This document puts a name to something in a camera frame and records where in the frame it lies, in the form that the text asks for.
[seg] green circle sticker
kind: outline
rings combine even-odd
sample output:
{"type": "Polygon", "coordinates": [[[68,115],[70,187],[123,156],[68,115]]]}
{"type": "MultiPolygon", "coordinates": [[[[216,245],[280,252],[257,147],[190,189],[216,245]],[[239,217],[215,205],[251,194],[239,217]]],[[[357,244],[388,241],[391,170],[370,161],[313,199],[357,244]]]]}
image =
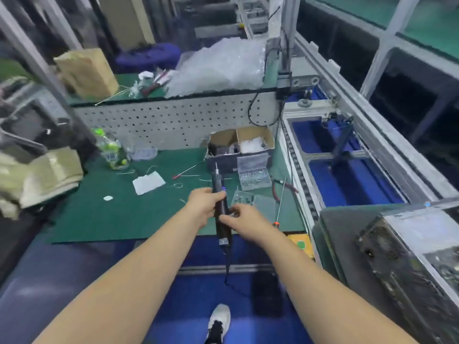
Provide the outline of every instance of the green circle sticker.
{"type": "Polygon", "coordinates": [[[299,240],[299,241],[296,243],[296,245],[297,245],[300,249],[302,249],[302,250],[304,250],[304,248],[306,247],[306,244],[305,244],[304,241],[302,241],[302,240],[299,240]]]}

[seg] hand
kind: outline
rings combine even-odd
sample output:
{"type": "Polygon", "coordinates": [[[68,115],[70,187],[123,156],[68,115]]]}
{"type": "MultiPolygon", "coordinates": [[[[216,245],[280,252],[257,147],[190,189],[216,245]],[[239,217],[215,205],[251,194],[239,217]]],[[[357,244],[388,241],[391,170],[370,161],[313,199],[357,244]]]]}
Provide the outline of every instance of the hand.
{"type": "Polygon", "coordinates": [[[236,211],[239,217],[221,215],[219,219],[222,223],[233,228],[244,239],[260,244],[261,237],[269,232],[270,228],[273,228],[260,211],[251,205],[235,204],[231,210],[236,211]]]}
{"type": "Polygon", "coordinates": [[[212,188],[197,188],[191,191],[185,209],[192,216],[198,228],[203,228],[215,213],[215,204],[226,197],[226,192],[212,193],[212,188]]]}

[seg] plastic bottle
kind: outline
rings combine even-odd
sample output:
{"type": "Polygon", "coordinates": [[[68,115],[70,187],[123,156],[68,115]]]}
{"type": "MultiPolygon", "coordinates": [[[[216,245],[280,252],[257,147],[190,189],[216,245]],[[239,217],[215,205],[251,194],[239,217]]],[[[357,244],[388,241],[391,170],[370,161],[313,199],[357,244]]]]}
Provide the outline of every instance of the plastic bottle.
{"type": "Polygon", "coordinates": [[[113,170],[123,170],[129,167],[129,157],[118,138],[105,132],[102,128],[95,128],[93,131],[96,135],[95,145],[110,167],[113,170]]]}

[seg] sneaker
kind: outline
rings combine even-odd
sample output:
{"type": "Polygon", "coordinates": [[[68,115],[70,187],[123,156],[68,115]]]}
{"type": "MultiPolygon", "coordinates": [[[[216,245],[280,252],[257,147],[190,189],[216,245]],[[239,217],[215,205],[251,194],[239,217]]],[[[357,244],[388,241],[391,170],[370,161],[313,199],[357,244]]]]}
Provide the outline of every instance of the sneaker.
{"type": "Polygon", "coordinates": [[[210,315],[206,344],[222,344],[230,322],[230,308],[225,304],[219,304],[210,315]]]}

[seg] person's right hand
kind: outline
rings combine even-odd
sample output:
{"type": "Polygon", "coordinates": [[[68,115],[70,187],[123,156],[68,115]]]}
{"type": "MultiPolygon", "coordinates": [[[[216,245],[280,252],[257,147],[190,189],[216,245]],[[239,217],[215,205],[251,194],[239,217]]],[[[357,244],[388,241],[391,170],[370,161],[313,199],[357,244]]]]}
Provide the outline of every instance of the person's right hand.
{"type": "Polygon", "coordinates": [[[236,211],[239,217],[220,215],[219,219],[222,223],[233,228],[244,239],[260,243],[261,237],[273,228],[272,223],[251,205],[235,204],[231,210],[236,211]]]}

